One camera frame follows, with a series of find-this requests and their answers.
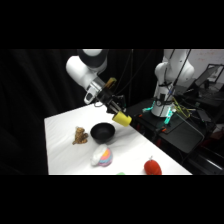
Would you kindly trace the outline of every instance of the colorful object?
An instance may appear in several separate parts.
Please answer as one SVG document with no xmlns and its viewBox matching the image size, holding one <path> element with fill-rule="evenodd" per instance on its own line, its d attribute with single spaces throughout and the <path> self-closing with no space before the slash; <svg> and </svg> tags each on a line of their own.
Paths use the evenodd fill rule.
<svg viewBox="0 0 224 224">
<path fill-rule="evenodd" d="M 109 166 L 112 163 L 113 155 L 107 145 L 100 145 L 91 159 L 92 166 Z"/>
<path fill-rule="evenodd" d="M 145 163 L 144 169 L 147 175 L 162 175 L 162 170 L 159 164 L 152 159 Z"/>
</svg>

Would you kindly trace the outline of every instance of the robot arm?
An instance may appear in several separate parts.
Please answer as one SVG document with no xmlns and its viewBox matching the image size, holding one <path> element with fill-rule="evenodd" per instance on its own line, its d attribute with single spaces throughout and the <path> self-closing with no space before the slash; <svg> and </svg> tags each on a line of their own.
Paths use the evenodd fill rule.
<svg viewBox="0 0 224 224">
<path fill-rule="evenodd" d="M 71 78 L 87 91 L 84 99 L 86 104 L 97 98 L 107 107 L 109 113 L 115 114 L 115 122 L 128 126 L 132 119 L 124 114 L 122 99 L 114 96 L 98 77 L 107 67 L 108 51 L 109 49 L 78 49 L 79 56 L 68 60 L 66 70 Z"/>
</svg>

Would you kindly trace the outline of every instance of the tomato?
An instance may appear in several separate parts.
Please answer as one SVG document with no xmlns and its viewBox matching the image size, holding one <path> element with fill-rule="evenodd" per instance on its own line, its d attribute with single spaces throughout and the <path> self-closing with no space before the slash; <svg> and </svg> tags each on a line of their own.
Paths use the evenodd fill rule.
<svg viewBox="0 0 224 224">
<path fill-rule="evenodd" d="M 159 164 L 154 160 L 146 162 L 144 168 L 147 175 L 162 175 Z"/>
</svg>

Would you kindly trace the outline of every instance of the black background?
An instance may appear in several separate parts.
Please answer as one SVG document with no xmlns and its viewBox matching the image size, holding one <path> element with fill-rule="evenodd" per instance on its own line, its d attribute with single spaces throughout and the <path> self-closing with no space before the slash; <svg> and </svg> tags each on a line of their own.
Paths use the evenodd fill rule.
<svg viewBox="0 0 224 224">
<path fill-rule="evenodd" d="M 110 49 L 105 82 L 123 73 L 131 49 Z M 156 87 L 154 70 L 163 49 L 135 49 L 118 91 L 140 67 L 121 94 L 127 106 L 151 98 Z M 67 74 L 65 65 L 77 49 L 0 50 L 0 171 L 2 174 L 48 174 L 44 119 L 85 106 L 86 92 Z"/>
</svg>

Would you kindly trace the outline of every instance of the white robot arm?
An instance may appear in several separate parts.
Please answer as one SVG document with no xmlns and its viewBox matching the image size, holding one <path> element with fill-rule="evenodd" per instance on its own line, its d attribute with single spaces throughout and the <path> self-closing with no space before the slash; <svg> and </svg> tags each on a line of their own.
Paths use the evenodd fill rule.
<svg viewBox="0 0 224 224">
<path fill-rule="evenodd" d="M 114 96 L 106 84 L 98 77 L 107 67 L 109 49 L 78 49 L 78 55 L 71 57 L 66 70 L 71 78 L 82 86 L 90 104 L 95 98 L 107 107 L 107 112 L 115 114 L 113 120 L 123 126 L 130 125 L 132 118 L 124 113 L 122 97 Z"/>
<path fill-rule="evenodd" d="M 167 117 L 172 105 L 172 95 L 175 92 L 173 85 L 181 85 L 191 79 L 194 75 L 194 67 L 187 59 L 187 49 L 165 49 L 164 56 L 168 62 L 159 64 L 156 67 L 155 74 L 158 79 L 157 88 L 154 97 L 156 98 L 152 113 L 157 117 Z"/>
<path fill-rule="evenodd" d="M 68 60 L 66 70 L 87 91 L 84 101 L 90 104 L 105 86 L 98 74 L 107 67 L 108 49 L 78 49 L 78 54 Z"/>
</svg>

